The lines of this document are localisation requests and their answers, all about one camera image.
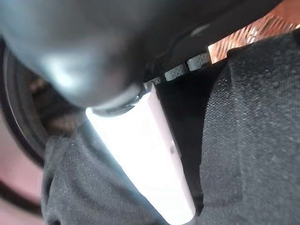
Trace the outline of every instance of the white rectangular object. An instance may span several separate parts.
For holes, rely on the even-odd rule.
[[[125,114],[86,115],[139,192],[171,225],[188,223],[195,205],[165,114],[153,86]]]

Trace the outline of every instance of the black plastic part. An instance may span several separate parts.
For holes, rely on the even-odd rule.
[[[2,0],[15,55],[69,102],[122,106],[159,75],[265,15],[281,0]]]
[[[3,40],[0,40],[0,62],[1,113],[20,149],[43,167],[49,135],[35,112],[26,76],[29,72],[9,51],[5,51]]]

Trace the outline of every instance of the black fabric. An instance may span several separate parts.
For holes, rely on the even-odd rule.
[[[297,37],[299,31],[235,50],[219,67],[159,87],[200,210],[204,196],[198,224],[300,224]],[[220,70],[205,112],[214,81],[207,75]],[[42,212],[51,225],[166,224],[88,122],[70,139],[49,141]]]
[[[200,224],[300,224],[298,32],[228,53],[203,130]]]

